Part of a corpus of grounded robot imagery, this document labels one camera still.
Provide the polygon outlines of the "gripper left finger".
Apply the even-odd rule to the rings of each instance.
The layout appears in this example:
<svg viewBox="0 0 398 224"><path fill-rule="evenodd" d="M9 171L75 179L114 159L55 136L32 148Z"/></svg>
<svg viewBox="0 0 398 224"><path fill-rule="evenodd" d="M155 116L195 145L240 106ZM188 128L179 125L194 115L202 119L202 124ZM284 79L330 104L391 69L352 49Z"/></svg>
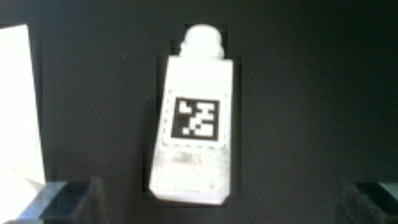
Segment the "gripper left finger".
<svg viewBox="0 0 398 224"><path fill-rule="evenodd" d="M103 182L50 182L16 218L16 224L107 224Z"/></svg>

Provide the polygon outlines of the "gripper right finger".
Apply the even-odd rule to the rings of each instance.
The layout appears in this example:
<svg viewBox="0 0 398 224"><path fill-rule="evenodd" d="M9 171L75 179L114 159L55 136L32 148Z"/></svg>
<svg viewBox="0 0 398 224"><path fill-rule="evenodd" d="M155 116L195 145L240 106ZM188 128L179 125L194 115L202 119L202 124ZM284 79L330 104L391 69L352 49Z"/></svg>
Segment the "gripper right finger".
<svg viewBox="0 0 398 224"><path fill-rule="evenodd" d="M341 186L336 224L398 224L398 182Z"/></svg>

